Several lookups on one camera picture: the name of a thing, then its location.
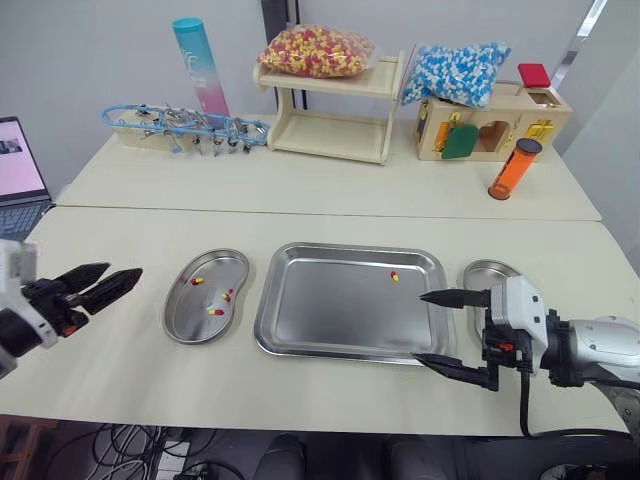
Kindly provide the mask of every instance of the red block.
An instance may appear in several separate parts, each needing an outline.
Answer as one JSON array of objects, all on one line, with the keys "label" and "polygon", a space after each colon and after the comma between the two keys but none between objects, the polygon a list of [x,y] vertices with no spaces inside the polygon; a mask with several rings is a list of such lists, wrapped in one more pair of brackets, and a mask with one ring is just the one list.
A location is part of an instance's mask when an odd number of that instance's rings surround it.
[{"label": "red block", "polygon": [[521,63],[518,71],[527,88],[546,88],[551,85],[549,75],[541,63]]}]

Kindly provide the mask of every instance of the small wooden shelf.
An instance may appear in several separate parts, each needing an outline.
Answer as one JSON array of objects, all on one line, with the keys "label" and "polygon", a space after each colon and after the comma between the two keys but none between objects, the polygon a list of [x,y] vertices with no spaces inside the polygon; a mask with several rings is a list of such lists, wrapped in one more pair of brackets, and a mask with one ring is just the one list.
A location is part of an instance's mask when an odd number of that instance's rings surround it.
[{"label": "small wooden shelf", "polygon": [[376,65],[353,77],[305,78],[269,70],[262,64],[254,67],[255,83],[266,87],[294,88],[312,92],[344,93],[365,97],[388,98],[398,96],[394,82],[399,71],[402,76],[402,55],[382,57]]},{"label": "small wooden shelf", "polygon": [[382,163],[386,131],[383,119],[294,110],[272,148]]},{"label": "small wooden shelf", "polygon": [[[325,155],[384,164],[402,79],[404,55],[383,57],[364,72],[347,78],[305,78],[256,65],[253,78],[261,89],[278,90],[278,115],[269,131],[271,150]],[[388,118],[318,114],[293,108],[291,90],[360,95],[391,102]]]}]

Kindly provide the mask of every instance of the plastic bag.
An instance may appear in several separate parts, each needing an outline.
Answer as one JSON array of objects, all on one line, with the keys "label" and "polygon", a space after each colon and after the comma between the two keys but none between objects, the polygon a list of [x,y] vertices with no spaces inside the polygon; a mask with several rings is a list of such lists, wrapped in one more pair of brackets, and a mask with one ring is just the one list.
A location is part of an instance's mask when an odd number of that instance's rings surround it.
[{"label": "plastic bag", "polygon": [[509,52],[501,43],[416,48],[402,89],[402,105],[435,95],[470,107],[486,107],[498,67]]},{"label": "plastic bag", "polygon": [[373,50],[373,42],[359,33],[296,25],[271,40],[258,62],[302,77],[349,77],[368,68]]}]

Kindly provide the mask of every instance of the laptop keyboard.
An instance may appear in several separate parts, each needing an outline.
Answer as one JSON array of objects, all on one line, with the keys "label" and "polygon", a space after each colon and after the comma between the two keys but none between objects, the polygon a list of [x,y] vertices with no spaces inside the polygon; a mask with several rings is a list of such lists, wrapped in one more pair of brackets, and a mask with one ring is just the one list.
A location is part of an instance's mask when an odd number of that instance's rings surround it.
[{"label": "laptop keyboard", "polygon": [[29,233],[41,209],[40,204],[0,209],[0,238],[4,235]]}]

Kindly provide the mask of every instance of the white table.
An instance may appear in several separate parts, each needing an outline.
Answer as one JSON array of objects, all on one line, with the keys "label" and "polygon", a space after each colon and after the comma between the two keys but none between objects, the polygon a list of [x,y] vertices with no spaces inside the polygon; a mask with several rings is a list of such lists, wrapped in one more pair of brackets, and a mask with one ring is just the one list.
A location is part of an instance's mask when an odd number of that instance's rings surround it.
[{"label": "white table", "polygon": [[[292,241],[424,249],[450,286],[479,258],[527,274],[564,319],[639,318],[639,280],[597,222],[229,214],[59,207],[31,236],[39,274],[84,262],[143,267],[135,289],[52,350],[36,349],[0,382],[0,412],[96,422],[255,429],[519,435],[518,381],[501,369],[500,392],[447,380],[424,367],[276,357],[253,323],[268,263]],[[251,262],[231,329],[186,346],[162,331],[164,298],[195,256],[231,247]],[[456,311],[460,358],[480,364],[479,341]],[[532,382],[533,431],[624,429],[593,387]]]},{"label": "white table", "polygon": [[501,202],[487,194],[501,163],[419,161],[412,135],[413,122],[396,122],[386,166],[265,147],[216,158],[173,155],[126,147],[112,137],[57,202],[386,217],[601,219],[553,149],[530,168],[513,197]]}]

